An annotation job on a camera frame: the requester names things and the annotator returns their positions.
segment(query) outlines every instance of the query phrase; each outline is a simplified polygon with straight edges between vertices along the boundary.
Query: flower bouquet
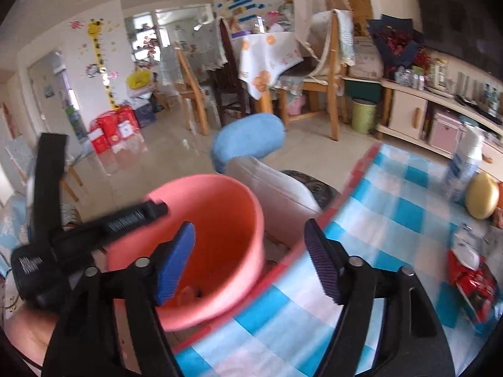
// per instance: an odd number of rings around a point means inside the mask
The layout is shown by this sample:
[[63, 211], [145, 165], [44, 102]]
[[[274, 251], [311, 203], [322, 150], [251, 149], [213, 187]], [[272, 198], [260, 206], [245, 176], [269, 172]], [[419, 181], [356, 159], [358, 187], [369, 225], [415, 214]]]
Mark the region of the flower bouquet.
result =
[[384, 77], [393, 79], [399, 66], [427, 69], [429, 57], [424, 52], [423, 34], [414, 30], [411, 18], [382, 15], [380, 20], [367, 20], [367, 24], [384, 62]]

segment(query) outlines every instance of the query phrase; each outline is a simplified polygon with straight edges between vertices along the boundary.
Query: yellow bag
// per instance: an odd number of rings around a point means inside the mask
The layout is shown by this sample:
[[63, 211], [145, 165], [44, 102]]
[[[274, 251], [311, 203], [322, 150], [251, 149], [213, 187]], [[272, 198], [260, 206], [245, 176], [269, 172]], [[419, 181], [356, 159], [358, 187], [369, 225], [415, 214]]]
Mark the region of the yellow bag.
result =
[[139, 89], [147, 86], [152, 79], [149, 69], [137, 69], [126, 78], [127, 86], [131, 89]]

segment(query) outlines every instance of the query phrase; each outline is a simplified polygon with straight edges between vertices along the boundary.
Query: green trash can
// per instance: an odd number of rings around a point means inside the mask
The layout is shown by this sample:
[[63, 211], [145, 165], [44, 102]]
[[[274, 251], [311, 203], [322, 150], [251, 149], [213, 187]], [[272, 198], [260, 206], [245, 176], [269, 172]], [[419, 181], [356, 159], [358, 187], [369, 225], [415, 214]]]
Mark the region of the green trash can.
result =
[[359, 133], [366, 134], [374, 128], [376, 104], [370, 100], [353, 99], [353, 120], [351, 126]]

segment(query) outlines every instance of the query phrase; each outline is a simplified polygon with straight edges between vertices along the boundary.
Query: orange bucket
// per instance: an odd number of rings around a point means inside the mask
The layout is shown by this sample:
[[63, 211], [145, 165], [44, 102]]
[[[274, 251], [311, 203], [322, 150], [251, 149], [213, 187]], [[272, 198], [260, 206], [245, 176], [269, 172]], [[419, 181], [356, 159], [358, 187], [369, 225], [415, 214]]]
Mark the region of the orange bucket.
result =
[[[148, 197], [164, 201], [168, 215], [114, 242], [108, 249], [108, 270], [150, 256], [158, 244], [174, 237], [183, 221], [190, 221], [196, 229], [194, 250], [175, 295], [157, 308], [164, 330], [195, 326], [243, 299], [265, 261], [263, 213], [255, 195], [233, 178], [201, 174], [171, 181]], [[183, 289], [201, 297], [183, 302]]]

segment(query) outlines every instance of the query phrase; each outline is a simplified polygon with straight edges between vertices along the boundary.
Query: cabinet handle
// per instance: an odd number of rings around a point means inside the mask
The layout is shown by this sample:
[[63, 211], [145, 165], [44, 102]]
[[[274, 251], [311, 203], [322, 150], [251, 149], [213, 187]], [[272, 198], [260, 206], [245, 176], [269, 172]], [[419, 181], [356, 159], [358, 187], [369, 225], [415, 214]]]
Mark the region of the cabinet handle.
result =
[[421, 119], [421, 108], [417, 107], [414, 112], [414, 120], [412, 121], [412, 126], [414, 129], [419, 129], [419, 121]]
[[485, 154], [482, 154], [482, 160], [487, 164], [492, 164], [492, 157], [486, 156]]

